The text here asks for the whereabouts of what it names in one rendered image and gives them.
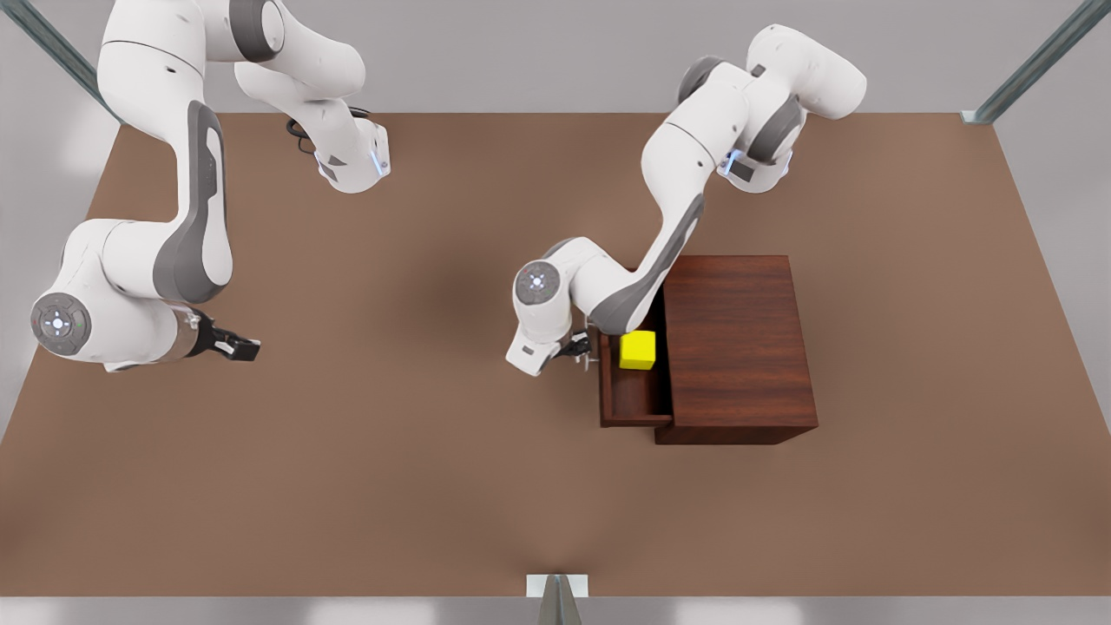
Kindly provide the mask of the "dark wooden cabinet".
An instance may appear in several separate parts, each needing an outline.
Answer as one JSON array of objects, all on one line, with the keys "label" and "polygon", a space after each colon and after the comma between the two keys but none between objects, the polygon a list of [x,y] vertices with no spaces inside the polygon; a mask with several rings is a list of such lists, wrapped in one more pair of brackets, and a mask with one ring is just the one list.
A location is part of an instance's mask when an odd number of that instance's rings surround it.
[{"label": "dark wooden cabinet", "polygon": [[817,429],[784,254],[683,254],[662,298],[672,422],[657,444],[780,444]]}]

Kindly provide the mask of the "yellow cube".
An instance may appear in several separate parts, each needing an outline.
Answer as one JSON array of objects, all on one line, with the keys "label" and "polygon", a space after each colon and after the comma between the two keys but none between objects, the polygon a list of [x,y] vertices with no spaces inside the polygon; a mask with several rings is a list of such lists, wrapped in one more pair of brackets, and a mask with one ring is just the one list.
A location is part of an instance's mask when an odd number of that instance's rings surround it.
[{"label": "yellow cube", "polygon": [[633,331],[620,337],[619,367],[623,369],[623,371],[651,371],[654,365],[654,331]]}]

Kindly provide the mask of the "dark wooden drawer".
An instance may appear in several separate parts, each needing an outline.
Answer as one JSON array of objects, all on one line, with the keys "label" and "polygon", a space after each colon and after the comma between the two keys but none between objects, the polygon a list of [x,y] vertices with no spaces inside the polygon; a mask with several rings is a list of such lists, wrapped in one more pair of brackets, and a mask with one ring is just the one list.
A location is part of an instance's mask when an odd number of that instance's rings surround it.
[{"label": "dark wooden drawer", "polygon": [[619,366],[620,340],[595,333],[602,427],[663,427],[672,423],[669,349],[663,292],[655,293],[640,331],[655,333],[655,363],[649,371]]}]

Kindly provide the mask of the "silver frame post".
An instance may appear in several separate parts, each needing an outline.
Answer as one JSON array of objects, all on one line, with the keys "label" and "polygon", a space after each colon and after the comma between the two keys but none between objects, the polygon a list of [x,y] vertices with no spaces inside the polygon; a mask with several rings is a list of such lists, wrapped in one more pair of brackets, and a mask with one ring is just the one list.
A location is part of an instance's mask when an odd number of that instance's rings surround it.
[{"label": "silver frame post", "polygon": [[96,99],[109,114],[114,115],[116,121],[124,124],[122,118],[109,107],[98,88],[96,80],[96,68],[76,50],[76,47],[61,32],[56,30],[43,13],[32,6],[30,0],[0,0],[0,10],[28,36],[36,46],[51,56],[56,64],[63,68],[68,75],[71,75],[76,83],[83,87],[83,90]]},{"label": "silver frame post", "polygon": [[538,625],[582,625],[575,599],[588,597],[588,575],[528,574],[526,596],[541,599]]},{"label": "silver frame post", "polygon": [[965,124],[992,124],[1047,74],[1095,24],[1111,16],[1111,0],[1083,0],[1035,52],[1015,68],[995,91],[973,110],[962,110]]}]

